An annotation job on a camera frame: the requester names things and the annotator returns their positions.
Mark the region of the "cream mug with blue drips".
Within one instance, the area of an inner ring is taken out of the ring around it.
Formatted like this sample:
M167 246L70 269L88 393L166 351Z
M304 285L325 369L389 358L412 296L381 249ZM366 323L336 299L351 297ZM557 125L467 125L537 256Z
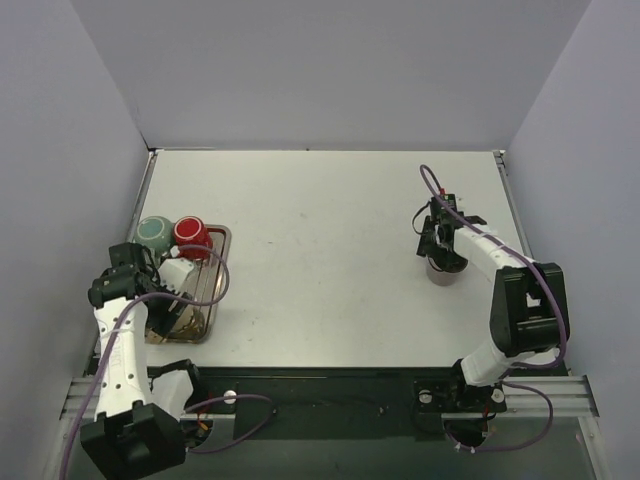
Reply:
M208 320L197 306L175 301L157 302L149 310L145 341L148 344L196 344L207 333Z

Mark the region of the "lavender mug with black handle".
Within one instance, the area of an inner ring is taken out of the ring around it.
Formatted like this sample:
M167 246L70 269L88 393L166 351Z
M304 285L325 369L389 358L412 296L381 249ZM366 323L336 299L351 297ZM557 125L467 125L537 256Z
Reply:
M431 258L427 258L426 262L427 278L435 285L440 287L448 287L454 285L459 277L460 272L448 272L438 267Z

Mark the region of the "red mug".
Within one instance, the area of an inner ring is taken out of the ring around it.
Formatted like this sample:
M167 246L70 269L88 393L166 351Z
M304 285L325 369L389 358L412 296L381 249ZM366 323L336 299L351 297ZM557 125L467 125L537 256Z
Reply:
M207 260L213 240L204 222L196 216L180 218L173 226L173 238L178 255L190 261Z

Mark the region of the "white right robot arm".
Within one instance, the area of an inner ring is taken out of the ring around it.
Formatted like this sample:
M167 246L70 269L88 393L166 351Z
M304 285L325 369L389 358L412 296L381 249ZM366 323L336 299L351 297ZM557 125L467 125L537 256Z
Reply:
M538 354L566 349L570 327L562 269L511 251L485 225L480 217L458 221L443 211L424 220L417 254L426 259L431 281L449 286L472 266L489 281L492 297L487 339L450 373L416 383L423 409L502 412L500 380L529 368Z

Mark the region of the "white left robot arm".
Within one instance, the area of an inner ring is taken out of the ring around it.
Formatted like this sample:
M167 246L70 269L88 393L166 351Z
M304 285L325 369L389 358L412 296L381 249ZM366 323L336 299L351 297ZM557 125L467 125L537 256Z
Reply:
M180 417L203 405L206 388L185 369L149 378L147 323L171 301L147 247L114 245L109 257L88 291L100 333L99 397L80 442L105 478L142 479L185 461Z

